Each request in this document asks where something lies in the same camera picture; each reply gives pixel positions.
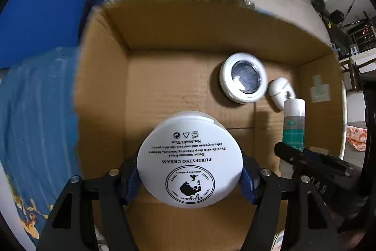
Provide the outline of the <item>dark wooden chair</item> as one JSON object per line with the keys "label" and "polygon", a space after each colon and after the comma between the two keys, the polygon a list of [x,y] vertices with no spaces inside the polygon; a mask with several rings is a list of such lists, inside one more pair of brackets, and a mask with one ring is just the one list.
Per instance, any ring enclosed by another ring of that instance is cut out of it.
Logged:
{"label": "dark wooden chair", "polygon": [[356,64],[352,57],[342,59],[338,62],[343,74],[344,87],[347,93],[361,92],[362,85],[360,79],[360,69],[364,64]]}

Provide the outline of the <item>white teal spray bottle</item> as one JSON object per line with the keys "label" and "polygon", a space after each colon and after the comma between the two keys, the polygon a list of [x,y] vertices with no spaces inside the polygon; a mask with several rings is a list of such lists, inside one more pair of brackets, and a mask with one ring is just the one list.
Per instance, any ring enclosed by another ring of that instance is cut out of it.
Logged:
{"label": "white teal spray bottle", "polygon": [[298,151],[305,144],[305,101],[288,99],[284,102],[284,127],[282,142]]}

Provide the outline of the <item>white purifying cream jar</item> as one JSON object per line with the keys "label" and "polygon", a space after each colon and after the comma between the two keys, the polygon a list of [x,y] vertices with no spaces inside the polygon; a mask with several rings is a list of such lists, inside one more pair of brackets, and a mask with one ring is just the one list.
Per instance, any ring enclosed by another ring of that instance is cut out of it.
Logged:
{"label": "white purifying cream jar", "polygon": [[240,179],[239,144],[216,119],[179,112],[161,122],[138,151],[145,189],[177,208],[203,208],[229,195]]}

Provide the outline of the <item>white round jar dark lid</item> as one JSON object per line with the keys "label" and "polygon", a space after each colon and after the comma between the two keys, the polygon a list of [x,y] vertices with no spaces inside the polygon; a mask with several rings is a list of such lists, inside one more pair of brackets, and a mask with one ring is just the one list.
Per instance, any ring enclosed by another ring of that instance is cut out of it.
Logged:
{"label": "white round jar dark lid", "polygon": [[220,86],[232,101],[254,103],[264,97],[268,76],[259,59],[248,53],[235,53],[220,67]]}

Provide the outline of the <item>open cardboard box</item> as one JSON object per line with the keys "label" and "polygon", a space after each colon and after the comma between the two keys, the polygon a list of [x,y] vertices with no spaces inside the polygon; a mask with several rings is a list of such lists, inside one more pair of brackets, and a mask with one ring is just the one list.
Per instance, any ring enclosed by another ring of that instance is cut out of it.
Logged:
{"label": "open cardboard box", "polygon": [[95,13],[83,34],[75,105],[85,178],[119,166],[179,111],[211,115],[260,165],[277,169],[282,114],[266,99],[234,103],[220,88],[220,66],[237,51],[292,82],[306,102],[306,146],[339,155],[342,75],[322,41],[228,0],[125,0]]}

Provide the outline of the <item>white oval earbud case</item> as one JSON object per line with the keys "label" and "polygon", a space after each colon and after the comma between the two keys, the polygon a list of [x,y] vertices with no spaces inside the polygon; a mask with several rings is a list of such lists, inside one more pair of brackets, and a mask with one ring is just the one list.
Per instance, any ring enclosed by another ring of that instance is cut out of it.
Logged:
{"label": "white oval earbud case", "polygon": [[268,95],[279,111],[284,110],[286,100],[296,98],[291,82],[285,77],[278,77],[269,83]]}

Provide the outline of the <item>blue striped bedspread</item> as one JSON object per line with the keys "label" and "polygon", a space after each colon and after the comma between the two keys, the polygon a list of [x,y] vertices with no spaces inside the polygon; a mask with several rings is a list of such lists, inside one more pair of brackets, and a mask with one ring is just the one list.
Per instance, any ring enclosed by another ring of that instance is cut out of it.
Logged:
{"label": "blue striped bedspread", "polygon": [[1,164],[18,219],[37,245],[67,181],[80,175],[74,81],[79,50],[56,48],[1,82]]}

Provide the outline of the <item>orange white patterned cloth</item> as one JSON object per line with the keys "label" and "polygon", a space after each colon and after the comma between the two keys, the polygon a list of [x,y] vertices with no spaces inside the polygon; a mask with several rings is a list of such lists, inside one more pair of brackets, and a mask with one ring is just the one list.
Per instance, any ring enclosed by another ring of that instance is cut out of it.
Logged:
{"label": "orange white patterned cloth", "polygon": [[346,139],[353,148],[360,152],[366,151],[367,128],[347,126]]}

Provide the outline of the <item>blue foam wedge cushion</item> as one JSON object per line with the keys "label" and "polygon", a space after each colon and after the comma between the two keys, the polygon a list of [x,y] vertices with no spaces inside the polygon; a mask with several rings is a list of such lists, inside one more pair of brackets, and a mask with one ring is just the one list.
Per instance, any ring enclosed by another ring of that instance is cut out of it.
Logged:
{"label": "blue foam wedge cushion", "polygon": [[1,68],[55,47],[76,47],[84,0],[9,0],[1,12]]}

